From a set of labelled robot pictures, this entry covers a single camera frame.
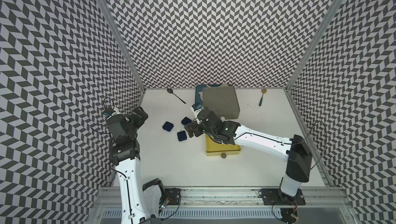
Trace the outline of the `navy brooch box two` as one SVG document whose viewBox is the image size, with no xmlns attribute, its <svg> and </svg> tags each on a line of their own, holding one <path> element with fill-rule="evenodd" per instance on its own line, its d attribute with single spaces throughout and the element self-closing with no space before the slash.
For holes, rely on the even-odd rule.
<svg viewBox="0 0 396 224">
<path fill-rule="evenodd" d="M 188 125 L 188 124 L 190 124 L 191 122 L 192 122 L 192 120 L 191 120 L 190 118 L 188 118 L 188 117 L 185 117 L 185 118 L 183 118 L 183 119 L 181 120 L 181 124 L 182 124 L 183 126 Z"/>
</svg>

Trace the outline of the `yellow bottom drawer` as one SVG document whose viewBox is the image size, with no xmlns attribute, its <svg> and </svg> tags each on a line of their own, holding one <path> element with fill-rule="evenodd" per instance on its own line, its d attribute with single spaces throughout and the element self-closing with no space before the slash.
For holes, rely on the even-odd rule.
<svg viewBox="0 0 396 224">
<path fill-rule="evenodd" d="M 220 156 L 225 159 L 227 156 L 238 155 L 241 152 L 239 145 L 218 144 L 214 142 L 209 135 L 206 135 L 206 155 Z"/>
</svg>

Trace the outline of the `navy brooch box three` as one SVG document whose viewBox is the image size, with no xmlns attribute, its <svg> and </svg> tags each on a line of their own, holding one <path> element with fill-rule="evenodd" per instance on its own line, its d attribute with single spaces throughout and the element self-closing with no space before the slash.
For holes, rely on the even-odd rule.
<svg viewBox="0 0 396 224">
<path fill-rule="evenodd" d="M 186 131 L 180 131 L 177 133 L 177 139 L 179 142 L 187 140 L 187 133 Z"/>
</svg>

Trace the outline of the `navy brooch box one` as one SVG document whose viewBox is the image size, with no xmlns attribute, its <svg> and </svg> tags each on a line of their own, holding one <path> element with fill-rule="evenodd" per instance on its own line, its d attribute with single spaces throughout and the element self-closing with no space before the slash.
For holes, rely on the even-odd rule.
<svg viewBox="0 0 396 224">
<path fill-rule="evenodd" d="M 174 124 L 170 123 L 170 122 L 165 122 L 162 126 L 162 128 L 167 131 L 167 132 L 171 132 L 172 129 L 174 128 Z"/>
</svg>

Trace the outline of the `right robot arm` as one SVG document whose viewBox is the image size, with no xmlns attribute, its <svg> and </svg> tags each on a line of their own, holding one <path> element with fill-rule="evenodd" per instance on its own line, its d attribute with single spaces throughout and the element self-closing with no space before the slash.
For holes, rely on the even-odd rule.
<svg viewBox="0 0 396 224">
<path fill-rule="evenodd" d="M 217 144 L 256 149 L 287 162 L 281 180 L 281 196 L 295 198 L 302 183 L 309 181 L 312 153 L 302 136 L 279 137 L 250 129 L 238 122 L 223 121 L 208 108 L 195 110 L 195 119 L 185 125 L 189 137 L 206 134 Z"/>
</svg>

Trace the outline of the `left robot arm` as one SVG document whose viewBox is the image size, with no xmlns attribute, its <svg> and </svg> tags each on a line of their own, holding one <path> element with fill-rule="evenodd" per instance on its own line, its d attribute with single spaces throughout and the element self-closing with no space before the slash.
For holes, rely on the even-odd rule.
<svg viewBox="0 0 396 224">
<path fill-rule="evenodd" d="M 122 114 L 117 108 L 107 118 L 110 132 L 110 162 L 117 173 L 123 224 L 160 224 L 159 202 L 165 193 L 162 182 L 156 178 L 146 184 L 140 180 L 140 145 L 137 130 L 147 120 L 142 107 L 132 114 Z"/>
</svg>

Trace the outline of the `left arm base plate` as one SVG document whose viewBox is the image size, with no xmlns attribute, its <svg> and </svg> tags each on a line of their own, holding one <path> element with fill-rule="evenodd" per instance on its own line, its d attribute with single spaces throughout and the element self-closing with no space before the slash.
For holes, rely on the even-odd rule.
<svg viewBox="0 0 396 224">
<path fill-rule="evenodd" d="M 163 194 L 160 205 L 161 206 L 169 206 L 169 205 L 179 205 L 181 198 L 181 189 L 179 188 L 165 188 L 165 193 Z"/>
</svg>

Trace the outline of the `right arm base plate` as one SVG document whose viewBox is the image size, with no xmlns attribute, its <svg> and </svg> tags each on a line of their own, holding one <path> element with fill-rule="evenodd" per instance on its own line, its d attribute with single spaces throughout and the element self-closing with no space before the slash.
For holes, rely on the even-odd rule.
<svg viewBox="0 0 396 224">
<path fill-rule="evenodd" d="M 260 189 L 259 196 L 263 199 L 264 205 L 288 205 L 301 206 L 306 205 L 305 198 L 301 189 L 298 189 L 294 197 L 286 195 L 280 189 Z"/>
</svg>

